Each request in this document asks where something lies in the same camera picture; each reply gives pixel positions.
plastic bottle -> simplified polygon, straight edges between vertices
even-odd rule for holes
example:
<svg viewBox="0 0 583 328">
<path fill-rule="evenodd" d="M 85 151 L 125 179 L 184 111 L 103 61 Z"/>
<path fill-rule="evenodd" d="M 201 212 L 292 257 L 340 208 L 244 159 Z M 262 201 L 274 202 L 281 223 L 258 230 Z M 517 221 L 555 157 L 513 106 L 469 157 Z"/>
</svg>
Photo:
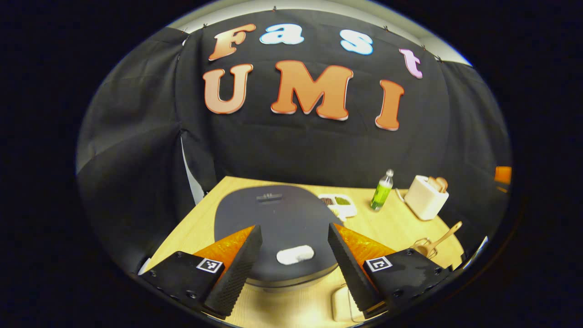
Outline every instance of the plastic bottle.
<svg viewBox="0 0 583 328">
<path fill-rule="evenodd" d="M 385 204 L 391 189 L 393 188 L 393 170 L 387 170 L 387 174 L 378 182 L 377 190 L 374 192 L 373 199 L 370 201 L 370 208 L 379 211 Z"/>
</svg>

dark gray tray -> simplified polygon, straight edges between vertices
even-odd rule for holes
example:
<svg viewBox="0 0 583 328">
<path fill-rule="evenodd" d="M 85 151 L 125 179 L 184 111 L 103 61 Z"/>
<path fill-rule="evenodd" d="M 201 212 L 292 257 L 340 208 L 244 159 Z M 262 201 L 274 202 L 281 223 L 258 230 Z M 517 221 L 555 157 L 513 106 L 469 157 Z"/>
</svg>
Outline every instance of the dark gray tray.
<svg viewBox="0 0 583 328">
<path fill-rule="evenodd" d="M 277 288 L 318 279 L 338 265 L 328 245 L 328 225 L 342 222 L 309 191 L 294 186 L 263 186 L 234 191 L 220 202 L 215 240 L 261 225 L 263 244 L 247 283 Z M 278 251 L 301 245 L 314 249 L 310 260 L 285 266 Z"/>
</svg>

pink letter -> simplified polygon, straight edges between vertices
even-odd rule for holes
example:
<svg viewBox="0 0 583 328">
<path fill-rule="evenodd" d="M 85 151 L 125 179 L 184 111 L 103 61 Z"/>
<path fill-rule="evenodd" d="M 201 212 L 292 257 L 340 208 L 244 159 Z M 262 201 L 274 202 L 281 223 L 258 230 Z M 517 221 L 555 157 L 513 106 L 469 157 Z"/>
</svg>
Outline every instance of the pink letter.
<svg viewBox="0 0 583 328">
<path fill-rule="evenodd" d="M 407 66 L 409 73 L 418 79 L 422 78 L 423 73 L 417 69 L 416 65 L 416 63 L 421 64 L 419 58 L 415 57 L 413 52 L 407 49 L 399 49 L 399 52 L 405 56 L 405 65 Z"/>
</svg>

table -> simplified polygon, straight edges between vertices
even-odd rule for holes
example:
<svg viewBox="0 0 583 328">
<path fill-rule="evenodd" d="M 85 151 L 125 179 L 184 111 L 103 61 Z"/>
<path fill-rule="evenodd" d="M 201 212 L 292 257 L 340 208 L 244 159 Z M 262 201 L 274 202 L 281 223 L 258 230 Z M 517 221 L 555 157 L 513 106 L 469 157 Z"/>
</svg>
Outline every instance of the table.
<svg viewBox="0 0 583 328">
<path fill-rule="evenodd" d="M 358 214 L 348 218 L 344 226 L 368 236 L 396 251 L 410 247 L 421 238 L 439 239 L 449 227 L 436 217 L 421 221 L 403 203 L 393 190 L 383 208 L 375 212 L 368 205 L 374 189 L 311 186 L 243 179 L 227 176 L 213 188 L 195 208 L 174 228 L 152 256 L 147 270 L 176 251 L 190 254 L 212 244 L 214 240 L 215 213 L 220 201 L 229 193 L 249 187 L 286 184 L 302 187 L 316 196 L 319 194 L 345 194 L 357 207 Z M 399 189 L 402 196 L 407 190 Z M 463 248 L 455 235 L 438 246 L 432 261 L 442 267 L 461 264 Z M 340 268 L 314 285 L 285 293 L 268 293 L 245 284 L 233 313 L 225 322 L 241 327 L 349 327 L 354 322 L 336 322 L 332 316 L 332 294 L 346 284 Z"/>
</svg>

orange letter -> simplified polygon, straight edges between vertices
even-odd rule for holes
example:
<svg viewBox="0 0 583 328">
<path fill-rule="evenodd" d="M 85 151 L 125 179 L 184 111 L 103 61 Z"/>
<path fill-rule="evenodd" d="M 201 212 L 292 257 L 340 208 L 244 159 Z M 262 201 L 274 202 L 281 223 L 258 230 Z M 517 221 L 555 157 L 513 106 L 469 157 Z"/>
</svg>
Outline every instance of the orange letter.
<svg viewBox="0 0 583 328">
<path fill-rule="evenodd" d="M 224 75 L 224 69 L 214 69 L 206 72 L 202 76 L 205 80 L 206 108 L 216 114 L 231 114 L 239 110 L 245 102 L 247 74 L 252 70 L 253 65 L 251 64 L 242 64 L 231 68 L 231 74 L 235 76 L 233 97 L 226 102 L 219 97 L 220 78 Z"/>
<path fill-rule="evenodd" d="M 397 121 L 399 100 L 405 94 L 405 90 L 397 83 L 387 80 L 381 80 L 381 87 L 384 91 L 381 114 L 374 122 L 379 128 L 396 131 L 399 129 L 399 121 Z"/>
<path fill-rule="evenodd" d="M 223 33 L 219 33 L 215 36 L 217 43 L 215 45 L 215 52 L 209 56 L 209 60 L 217 60 L 219 58 L 226 57 L 235 51 L 237 48 L 231 47 L 231 43 L 235 44 L 243 43 L 245 40 L 245 32 L 251 32 L 255 30 L 255 25 L 247 24 L 244 26 L 239 26 L 236 29 L 228 30 Z"/>
<path fill-rule="evenodd" d="M 309 114 L 320 97 L 324 96 L 322 104 L 316 108 L 318 116 L 339 121 L 348 118 L 348 111 L 345 108 L 346 88 L 348 80 L 354 76 L 350 69 L 336 65 L 328 66 L 314 82 L 301 61 L 283 60 L 277 62 L 275 67 L 281 71 L 282 79 L 278 100 L 271 105 L 272 112 L 295 113 L 296 105 L 292 101 L 295 91 L 304 114 Z"/>
</svg>

